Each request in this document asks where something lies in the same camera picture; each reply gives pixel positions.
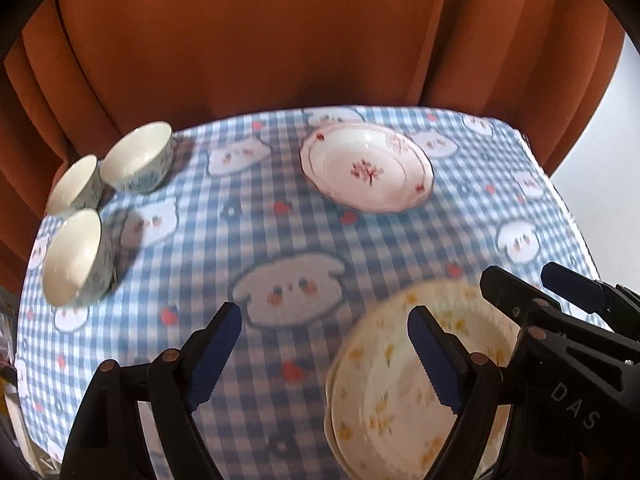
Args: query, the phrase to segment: white wall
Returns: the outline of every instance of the white wall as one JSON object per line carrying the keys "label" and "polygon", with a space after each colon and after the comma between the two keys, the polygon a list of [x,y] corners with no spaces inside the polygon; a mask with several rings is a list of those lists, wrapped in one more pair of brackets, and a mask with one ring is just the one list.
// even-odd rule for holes
{"label": "white wall", "polygon": [[640,56],[629,38],[600,106],[551,180],[602,279],[640,292]]}

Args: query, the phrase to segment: curtain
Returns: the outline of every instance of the curtain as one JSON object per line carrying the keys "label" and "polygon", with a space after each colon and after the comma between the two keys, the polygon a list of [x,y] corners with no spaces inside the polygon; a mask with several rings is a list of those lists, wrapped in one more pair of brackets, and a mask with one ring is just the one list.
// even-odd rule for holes
{"label": "curtain", "polygon": [[20,292],[68,165],[147,121],[452,108],[518,128],[550,173],[622,41],[601,0],[46,0],[0,71],[0,285]]}

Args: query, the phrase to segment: white bowl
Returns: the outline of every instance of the white bowl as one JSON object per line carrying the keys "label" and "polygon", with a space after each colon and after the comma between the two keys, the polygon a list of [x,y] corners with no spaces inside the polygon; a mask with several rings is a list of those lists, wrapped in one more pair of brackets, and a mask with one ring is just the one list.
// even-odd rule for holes
{"label": "white bowl", "polygon": [[114,277],[113,245],[93,209],[69,217],[53,237],[42,268],[42,291],[53,307],[88,306]]}
{"label": "white bowl", "polygon": [[129,132],[110,149],[100,176],[116,191],[149,193],[160,185],[171,167],[173,130],[163,121]]}
{"label": "white bowl", "polygon": [[103,189],[98,159],[95,155],[84,156],[65,171],[53,188],[47,201],[47,213],[64,220],[81,209],[95,209]]}

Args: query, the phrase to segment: gingham pattern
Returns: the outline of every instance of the gingham pattern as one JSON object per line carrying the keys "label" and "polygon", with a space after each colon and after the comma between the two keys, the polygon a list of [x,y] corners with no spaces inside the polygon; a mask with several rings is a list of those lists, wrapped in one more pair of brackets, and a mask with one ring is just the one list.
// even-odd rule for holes
{"label": "gingham pattern", "polygon": [[[492,264],[534,285],[540,285],[540,269],[551,260],[596,277],[566,207],[521,135],[507,124],[490,120],[493,135],[479,136],[456,112],[352,109],[367,121],[406,134],[436,128],[458,145],[452,156],[432,158],[436,184],[427,203],[398,215],[358,214],[357,222],[343,224],[345,210],[311,189],[300,173],[300,143],[313,129],[308,113],[241,116],[175,134],[174,163],[158,191],[103,197],[99,212],[116,249],[118,286],[90,307],[82,328],[73,333],[54,328],[53,311],[40,290],[42,265],[28,271],[18,357],[26,363],[23,382],[29,394],[22,397],[22,408],[37,444],[64,447],[101,361],[147,362],[165,348],[180,347],[229,299],[231,286],[247,269],[283,254],[322,251],[346,264],[340,278],[344,301],[303,326],[246,326],[210,403],[201,405],[194,418],[226,478],[345,478],[324,439],[322,385],[365,304],[447,273],[461,271],[477,280]],[[249,135],[270,146],[269,158],[232,176],[207,174],[208,150]],[[520,203],[513,171],[530,171],[545,188],[544,196]],[[175,233],[139,251],[121,248],[127,211],[162,200],[175,200]],[[287,215],[274,214],[276,201],[289,203]],[[227,205],[242,211],[230,216]],[[513,219],[535,224],[540,239],[538,256],[523,266],[512,264],[496,247],[498,229]],[[45,218],[38,236],[51,236],[59,226]],[[177,314],[178,323],[162,322],[166,307]],[[584,318],[581,311],[572,312]],[[283,366],[302,373],[300,380],[284,380]],[[157,443],[149,446],[159,477],[168,478]]]}

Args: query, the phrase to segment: blue checkered tablecloth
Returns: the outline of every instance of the blue checkered tablecloth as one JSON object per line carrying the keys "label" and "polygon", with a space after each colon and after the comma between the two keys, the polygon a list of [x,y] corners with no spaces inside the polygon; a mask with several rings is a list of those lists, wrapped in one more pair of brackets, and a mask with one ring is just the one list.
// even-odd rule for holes
{"label": "blue checkered tablecloth", "polygon": [[[536,286],[549,261],[596,277],[575,223],[520,133],[474,119],[429,108],[315,108],[178,132],[159,190],[103,197],[99,213],[113,239],[118,283],[88,309],[54,311],[44,300],[42,258],[60,227],[45,218],[18,324],[19,393],[32,439],[61,455],[101,361],[148,362],[179,348],[231,299],[243,309],[244,328],[210,402],[194,414],[221,473],[345,478],[325,441],[322,391],[332,357],[366,305],[421,280],[478,280],[494,264]],[[340,120],[413,137],[434,166],[428,202],[369,215],[313,190],[301,174],[300,144],[323,121]],[[154,465],[168,478],[152,433]]]}

